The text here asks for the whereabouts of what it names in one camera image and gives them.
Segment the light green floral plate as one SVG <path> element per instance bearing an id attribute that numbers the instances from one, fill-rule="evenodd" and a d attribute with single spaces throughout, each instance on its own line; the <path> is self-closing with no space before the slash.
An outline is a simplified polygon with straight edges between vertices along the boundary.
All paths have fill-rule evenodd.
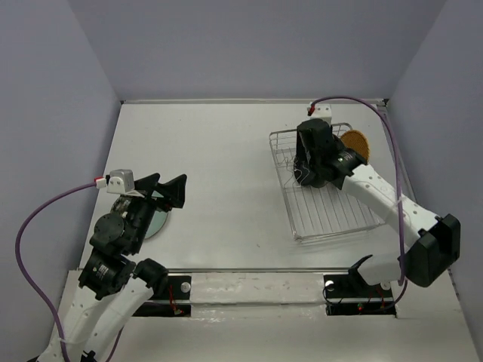
<path id="1" fill-rule="evenodd" d="M 134 202 L 134 197 L 128 197 L 125 195 L 120 195 L 111 207 L 111 212 L 124 215 L 130 205 Z M 149 228 L 146 231 L 145 239 L 150 239 L 157 233 L 159 233 L 165 223 L 168 221 L 168 213 L 164 211 L 157 210 L 151 220 Z"/>

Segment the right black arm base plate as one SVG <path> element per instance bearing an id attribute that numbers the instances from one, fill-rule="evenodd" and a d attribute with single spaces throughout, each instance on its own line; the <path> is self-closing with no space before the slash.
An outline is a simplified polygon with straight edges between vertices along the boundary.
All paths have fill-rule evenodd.
<path id="1" fill-rule="evenodd" d="M 354 286 L 348 274 L 329 274 L 322 297 L 327 316 L 397 315 L 390 283 Z"/>

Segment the black round plate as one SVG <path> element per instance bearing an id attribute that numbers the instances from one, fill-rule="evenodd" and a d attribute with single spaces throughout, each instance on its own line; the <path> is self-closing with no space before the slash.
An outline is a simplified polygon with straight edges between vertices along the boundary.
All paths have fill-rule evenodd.
<path id="1" fill-rule="evenodd" d="M 297 151 L 294 157 L 294 177 L 301 186 L 311 186 L 315 188 L 323 187 L 327 182 L 322 179 L 318 168 L 325 163 L 328 158 L 325 155 L 316 155 L 315 159 L 309 160 L 310 154 Z"/>

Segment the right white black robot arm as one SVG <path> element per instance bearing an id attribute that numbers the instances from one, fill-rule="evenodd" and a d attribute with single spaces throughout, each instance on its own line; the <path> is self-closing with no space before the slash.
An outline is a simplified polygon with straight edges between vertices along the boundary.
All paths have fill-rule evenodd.
<path id="1" fill-rule="evenodd" d="M 399 275 L 398 231 L 408 247 L 436 216 L 397 200 L 369 166 L 341 189 L 302 187 L 292 171 L 294 132 L 278 122 L 175 122 L 134 142 L 134 172 L 163 180 L 186 174 L 186 203 L 140 252 L 170 268 L 346 268 L 363 296 Z"/>

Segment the round woven wicker plate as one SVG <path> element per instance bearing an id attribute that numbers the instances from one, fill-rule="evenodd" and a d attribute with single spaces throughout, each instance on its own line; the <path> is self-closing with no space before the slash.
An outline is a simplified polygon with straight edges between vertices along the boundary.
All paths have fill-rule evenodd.
<path id="1" fill-rule="evenodd" d="M 341 137 L 344 146 L 354 150 L 363 157 L 365 163 L 370 158 L 370 147 L 366 136 L 359 130 L 348 130 Z"/>

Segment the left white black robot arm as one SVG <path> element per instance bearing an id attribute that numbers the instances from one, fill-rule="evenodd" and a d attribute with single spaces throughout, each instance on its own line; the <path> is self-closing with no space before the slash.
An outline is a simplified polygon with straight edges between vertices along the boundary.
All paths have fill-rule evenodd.
<path id="1" fill-rule="evenodd" d="M 24 276 L 54 318 L 55 330 L 37 361 L 99 361 L 108 348 L 116 348 L 124 325 L 151 298 L 166 295 L 173 314 L 182 314 L 169 271 L 153 259 L 129 260 L 140 252 L 154 215 L 185 204 L 185 174 L 166 183 L 159 180 L 157 173 L 135 179 L 131 170 L 119 169 L 80 187 L 105 189 L 117 199 L 94 225 L 91 255 L 64 318 L 33 279 Z"/>

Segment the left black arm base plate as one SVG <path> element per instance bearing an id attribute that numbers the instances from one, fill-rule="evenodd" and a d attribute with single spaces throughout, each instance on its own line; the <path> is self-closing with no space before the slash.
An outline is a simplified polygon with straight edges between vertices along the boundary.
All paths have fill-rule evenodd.
<path id="1" fill-rule="evenodd" d="M 191 316 L 192 275 L 169 275 L 168 284 L 133 314 L 139 318 L 187 318 Z"/>

